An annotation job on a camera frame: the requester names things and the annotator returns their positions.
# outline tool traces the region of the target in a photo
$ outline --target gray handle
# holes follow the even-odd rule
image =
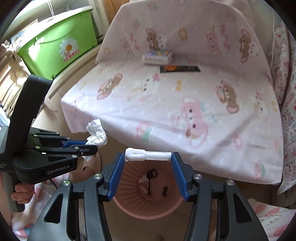
[[[9,210],[13,213],[21,213],[25,210],[24,204],[19,204],[11,198],[11,194],[15,192],[15,185],[20,183],[15,173],[2,173],[3,186],[6,193]]]

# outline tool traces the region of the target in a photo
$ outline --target blue gripper pad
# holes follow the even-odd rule
[[[184,198],[184,200],[187,202],[190,196],[187,189],[187,181],[180,166],[180,164],[184,165],[184,162],[182,161],[178,152],[174,152],[172,154],[171,164],[172,164],[172,169],[175,175],[176,182],[178,184],[179,192],[181,196]]]
[[[63,148],[69,148],[72,145],[85,145],[86,141],[67,141]]]
[[[116,194],[118,184],[119,184],[119,181],[120,181],[120,178],[121,178],[121,174],[123,172],[124,163],[125,163],[125,156],[124,156],[123,153],[121,153],[119,157],[115,158],[114,162],[112,163],[112,164],[115,164],[115,166],[114,166],[113,172],[112,172],[112,174],[111,174],[111,176],[109,178],[109,190],[108,190],[108,193],[107,193],[107,198],[108,198],[109,201],[111,201],[111,199]]]

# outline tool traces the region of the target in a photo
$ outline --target blue ribbed fingertip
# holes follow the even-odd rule
[[[181,194],[181,196],[184,198],[184,200],[187,202],[189,200],[189,194],[187,191],[187,182],[185,180],[185,177],[183,175],[183,172],[181,170],[181,167],[177,161],[177,158],[175,154],[172,154],[171,159],[172,169],[175,174],[175,179],[178,184],[178,189]]]
[[[72,145],[85,145],[86,141],[67,141],[63,148],[69,148]]]
[[[111,201],[111,199],[116,194],[118,184],[119,184],[119,181],[120,181],[120,178],[121,178],[121,174],[122,174],[122,171],[123,171],[123,168],[124,168],[124,163],[125,163],[124,154],[121,154],[118,161],[117,161],[117,164],[116,164],[116,166],[114,168],[114,171],[112,173],[110,181],[109,181],[109,192],[107,194],[107,197],[108,197],[109,201]]]

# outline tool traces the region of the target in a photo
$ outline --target crumpled tissue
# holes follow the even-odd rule
[[[99,119],[95,119],[88,123],[86,129],[88,130],[89,136],[85,145],[96,145],[98,148],[107,144],[107,135],[102,127],[102,123]],[[89,161],[92,156],[84,156],[86,161]]]

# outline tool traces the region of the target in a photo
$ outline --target white plastic tube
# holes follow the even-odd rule
[[[127,148],[125,154],[125,161],[170,161],[172,158],[171,152],[161,151],[145,151],[142,149]]]

